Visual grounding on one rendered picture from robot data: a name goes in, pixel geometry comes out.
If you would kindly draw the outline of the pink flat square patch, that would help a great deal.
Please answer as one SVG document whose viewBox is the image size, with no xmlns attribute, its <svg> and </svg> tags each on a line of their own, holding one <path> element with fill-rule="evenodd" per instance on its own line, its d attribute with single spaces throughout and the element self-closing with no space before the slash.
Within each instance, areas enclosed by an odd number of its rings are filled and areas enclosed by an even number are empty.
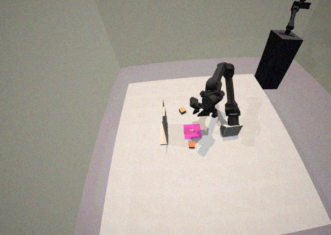
<svg viewBox="0 0 331 235">
<path fill-rule="evenodd" d="M 190 131 L 190 130 L 195 130 Z M 185 139 L 202 138 L 200 124 L 184 125 Z"/>
</svg>

